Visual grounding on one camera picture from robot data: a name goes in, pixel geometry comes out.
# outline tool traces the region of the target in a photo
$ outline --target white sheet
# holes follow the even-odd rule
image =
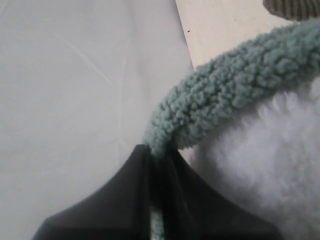
[[[0,0],[0,238],[108,181],[191,70],[174,0]]]

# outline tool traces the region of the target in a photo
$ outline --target white faux fur fabric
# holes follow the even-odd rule
[[[286,240],[320,240],[320,77],[247,109],[197,145],[190,162]]]

